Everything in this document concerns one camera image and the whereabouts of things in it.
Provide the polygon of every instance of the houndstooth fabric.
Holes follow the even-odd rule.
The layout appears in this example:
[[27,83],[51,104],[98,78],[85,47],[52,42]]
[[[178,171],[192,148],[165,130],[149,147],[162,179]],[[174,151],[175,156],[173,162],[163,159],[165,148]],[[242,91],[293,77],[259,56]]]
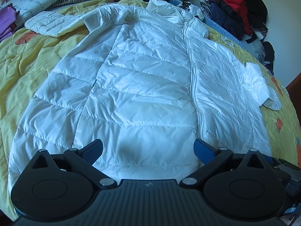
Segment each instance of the houndstooth fabric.
[[200,4],[203,15],[210,18],[211,5],[206,0],[200,0]]

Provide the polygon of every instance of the metal screw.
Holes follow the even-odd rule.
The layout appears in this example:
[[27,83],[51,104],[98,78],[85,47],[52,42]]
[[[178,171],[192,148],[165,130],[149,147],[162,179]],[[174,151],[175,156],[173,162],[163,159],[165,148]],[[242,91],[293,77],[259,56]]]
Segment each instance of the metal screw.
[[101,185],[103,185],[103,186],[110,186],[110,185],[112,185],[112,184],[115,183],[115,180],[113,180],[112,178],[107,177],[107,178],[101,179],[101,180],[99,181],[99,183],[100,183]]
[[186,184],[186,185],[194,185],[194,184],[196,184],[198,181],[197,181],[195,178],[193,178],[193,177],[187,177],[187,178],[184,178],[184,179],[182,180],[182,182],[183,182],[183,184]]

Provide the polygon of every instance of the red jacket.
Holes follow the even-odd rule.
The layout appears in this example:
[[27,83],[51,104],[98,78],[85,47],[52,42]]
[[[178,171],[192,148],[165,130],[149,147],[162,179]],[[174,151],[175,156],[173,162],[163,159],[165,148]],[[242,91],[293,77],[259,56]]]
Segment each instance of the red jacket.
[[248,35],[252,35],[252,30],[248,21],[248,9],[246,8],[246,2],[244,0],[223,0],[227,3],[231,8],[233,8],[243,19],[243,27],[245,33]]

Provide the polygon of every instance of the robotic arm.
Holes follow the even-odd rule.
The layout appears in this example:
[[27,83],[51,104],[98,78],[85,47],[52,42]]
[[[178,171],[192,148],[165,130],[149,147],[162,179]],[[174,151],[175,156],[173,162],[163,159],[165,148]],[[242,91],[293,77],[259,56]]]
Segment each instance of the robotic arm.
[[119,185],[92,166],[102,151],[101,140],[60,155],[40,149],[12,189],[20,216],[14,226],[284,226],[279,216],[300,215],[301,170],[257,149],[234,154],[197,139],[194,152],[204,166],[179,184]]

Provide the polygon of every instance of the white wall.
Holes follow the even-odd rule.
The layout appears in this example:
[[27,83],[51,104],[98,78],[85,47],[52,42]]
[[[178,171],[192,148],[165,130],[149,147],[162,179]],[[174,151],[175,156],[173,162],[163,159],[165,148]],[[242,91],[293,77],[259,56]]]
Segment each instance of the white wall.
[[[191,0],[199,5],[199,0]],[[263,0],[268,9],[265,40],[275,50],[274,73],[287,86],[301,72],[301,0]]]

